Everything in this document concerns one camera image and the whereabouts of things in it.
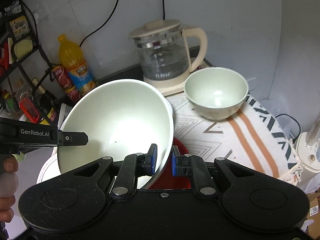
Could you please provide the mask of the person left hand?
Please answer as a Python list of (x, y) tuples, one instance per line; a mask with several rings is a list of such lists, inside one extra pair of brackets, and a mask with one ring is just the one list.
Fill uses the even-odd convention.
[(1, 174), (1, 222), (10, 223), (14, 217), (12, 206), (16, 202), (15, 192), (18, 188), (18, 162), (15, 157), (10, 156), (3, 161)]

